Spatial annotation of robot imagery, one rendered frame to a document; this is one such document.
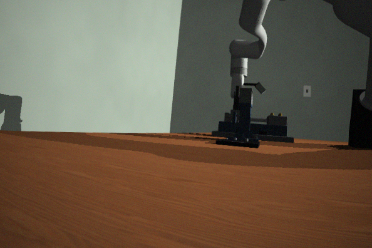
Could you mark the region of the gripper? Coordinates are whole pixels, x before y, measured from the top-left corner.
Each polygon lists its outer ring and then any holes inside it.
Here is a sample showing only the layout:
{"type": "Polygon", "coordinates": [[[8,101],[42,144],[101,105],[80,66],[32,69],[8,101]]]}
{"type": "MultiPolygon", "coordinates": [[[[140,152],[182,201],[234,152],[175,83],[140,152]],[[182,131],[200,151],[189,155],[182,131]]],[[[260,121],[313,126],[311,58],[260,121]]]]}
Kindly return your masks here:
{"type": "Polygon", "coordinates": [[[230,76],[232,77],[230,96],[232,99],[234,98],[233,110],[240,110],[239,92],[240,88],[244,87],[244,78],[246,78],[247,75],[242,73],[232,73],[230,76]]]}

